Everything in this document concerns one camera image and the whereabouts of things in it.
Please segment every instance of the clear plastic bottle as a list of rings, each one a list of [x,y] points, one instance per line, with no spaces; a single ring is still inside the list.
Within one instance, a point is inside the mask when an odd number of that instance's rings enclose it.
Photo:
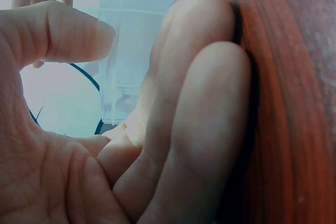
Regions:
[[[99,19],[116,30],[99,61],[102,120],[119,124],[134,110],[149,68],[152,45],[174,0],[100,0]]]

